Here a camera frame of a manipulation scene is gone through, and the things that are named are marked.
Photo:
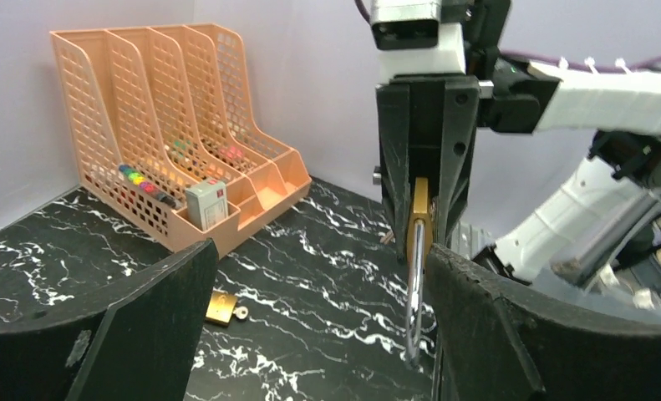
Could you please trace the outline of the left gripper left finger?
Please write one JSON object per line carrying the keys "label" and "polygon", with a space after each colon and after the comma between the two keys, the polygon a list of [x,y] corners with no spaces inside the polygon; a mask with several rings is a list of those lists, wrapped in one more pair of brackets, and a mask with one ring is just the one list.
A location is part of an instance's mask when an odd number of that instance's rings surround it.
{"label": "left gripper left finger", "polygon": [[142,272],[0,322],[0,400],[181,400],[216,280],[199,241]]}

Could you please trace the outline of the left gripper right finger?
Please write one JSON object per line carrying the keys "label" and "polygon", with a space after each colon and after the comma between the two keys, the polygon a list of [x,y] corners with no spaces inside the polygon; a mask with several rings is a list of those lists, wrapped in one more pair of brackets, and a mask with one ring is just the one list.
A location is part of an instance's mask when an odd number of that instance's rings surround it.
{"label": "left gripper right finger", "polygon": [[434,245],[448,400],[661,400],[661,325],[571,305]]}

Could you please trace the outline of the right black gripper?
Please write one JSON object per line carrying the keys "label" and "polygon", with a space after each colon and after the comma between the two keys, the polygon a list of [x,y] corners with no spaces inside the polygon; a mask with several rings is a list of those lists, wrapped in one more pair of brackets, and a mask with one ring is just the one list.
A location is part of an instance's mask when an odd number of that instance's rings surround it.
{"label": "right black gripper", "polygon": [[376,100],[382,202],[397,258],[407,261],[415,178],[439,183],[435,243],[450,244],[465,209],[480,86],[472,76],[406,76],[379,86]]}

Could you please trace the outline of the large brass padlock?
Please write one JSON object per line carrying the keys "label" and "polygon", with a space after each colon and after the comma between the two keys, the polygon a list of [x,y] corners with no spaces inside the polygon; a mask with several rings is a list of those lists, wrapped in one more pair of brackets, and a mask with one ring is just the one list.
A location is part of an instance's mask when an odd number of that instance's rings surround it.
{"label": "large brass padlock", "polygon": [[404,320],[405,355],[412,367],[417,366],[420,360],[425,258],[433,242],[431,205],[429,180],[417,177],[407,231],[409,277]]}

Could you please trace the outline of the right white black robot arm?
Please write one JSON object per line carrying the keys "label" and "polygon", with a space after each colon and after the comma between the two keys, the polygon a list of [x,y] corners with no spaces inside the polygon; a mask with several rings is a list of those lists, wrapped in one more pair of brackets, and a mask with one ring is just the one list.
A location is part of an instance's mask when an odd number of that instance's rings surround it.
{"label": "right white black robot arm", "polygon": [[359,1],[378,52],[374,182],[409,291],[446,246],[470,194],[476,137],[580,134],[580,160],[553,194],[475,260],[529,283],[595,222],[661,194],[661,68],[502,49],[509,1]]}

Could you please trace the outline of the small white box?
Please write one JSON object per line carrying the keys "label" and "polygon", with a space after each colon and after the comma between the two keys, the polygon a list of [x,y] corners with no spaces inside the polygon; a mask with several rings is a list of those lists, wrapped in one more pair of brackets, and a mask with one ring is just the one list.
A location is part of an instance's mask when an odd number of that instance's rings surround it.
{"label": "small white box", "polygon": [[210,230],[228,215],[226,183],[207,178],[186,189],[188,220],[201,231]]}

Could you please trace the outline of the coloured marker set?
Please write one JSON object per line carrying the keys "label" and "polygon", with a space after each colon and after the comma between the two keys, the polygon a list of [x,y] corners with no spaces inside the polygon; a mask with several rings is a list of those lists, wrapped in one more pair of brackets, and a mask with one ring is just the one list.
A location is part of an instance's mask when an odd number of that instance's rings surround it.
{"label": "coloured marker set", "polygon": [[118,170],[128,182],[141,189],[148,196],[173,209],[179,209],[181,207],[181,203],[175,197],[161,190],[130,165],[119,165]]}

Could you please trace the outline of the pink object in organizer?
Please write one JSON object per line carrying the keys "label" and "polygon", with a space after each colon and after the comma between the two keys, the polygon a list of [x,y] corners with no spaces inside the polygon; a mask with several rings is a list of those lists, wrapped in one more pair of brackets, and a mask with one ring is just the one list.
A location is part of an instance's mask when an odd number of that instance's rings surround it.
{"label": "pink object in organizer", "polygon": [[242,163],[245,159],[244,152],[233,145],[220,147],[218,153],[221,159],[228,163]]}

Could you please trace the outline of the green object in organizer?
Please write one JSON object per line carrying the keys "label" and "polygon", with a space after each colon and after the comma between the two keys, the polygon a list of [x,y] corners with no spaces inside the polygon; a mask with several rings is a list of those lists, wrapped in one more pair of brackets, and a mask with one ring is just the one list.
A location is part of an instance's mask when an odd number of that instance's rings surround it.
{"label": "green object in organizer", "polygon": [[189,155],[193,155],[194,147],[192,146],[190,141],[175,140],[173,142],[173,145],[170,147],[170,149],[178,157],[182,158],[182,157],[188,157]]}

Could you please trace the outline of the orange plastic file organizer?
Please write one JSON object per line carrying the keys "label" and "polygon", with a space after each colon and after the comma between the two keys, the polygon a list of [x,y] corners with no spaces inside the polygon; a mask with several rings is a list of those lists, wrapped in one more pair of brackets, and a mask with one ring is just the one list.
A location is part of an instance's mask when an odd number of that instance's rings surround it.
{"label": "orange plastic file organizer", "polygon": [[[256,124],[242,37],[214,23],[60,30],[50,34],[81,185],[171,251],[212,239],[226,255],[308,195],[293,147]],[[175,140],[193,155],[178,157]],[[236,146],[242,163],[221,159]],[[175,197],[173,209],[119,172],[130,165]],[[226,183],[228,217],[201,231],[186,189]]]}

